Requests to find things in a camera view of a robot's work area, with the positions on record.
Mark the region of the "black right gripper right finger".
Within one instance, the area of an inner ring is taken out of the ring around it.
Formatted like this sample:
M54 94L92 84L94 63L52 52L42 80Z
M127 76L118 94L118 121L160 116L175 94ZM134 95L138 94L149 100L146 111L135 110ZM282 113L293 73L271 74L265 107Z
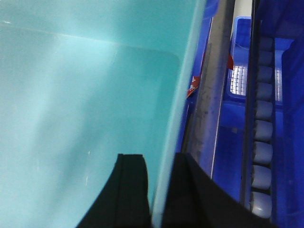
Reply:
M273 228L222 190L190 154L176 153L164 214L164 228Z

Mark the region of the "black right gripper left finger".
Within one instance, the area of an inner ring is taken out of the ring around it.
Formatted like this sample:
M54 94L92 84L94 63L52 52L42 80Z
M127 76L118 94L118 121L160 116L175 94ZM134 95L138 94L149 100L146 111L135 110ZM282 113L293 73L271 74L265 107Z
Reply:
M148 175L141 154L119 154L100 194L78 228L149 228Z

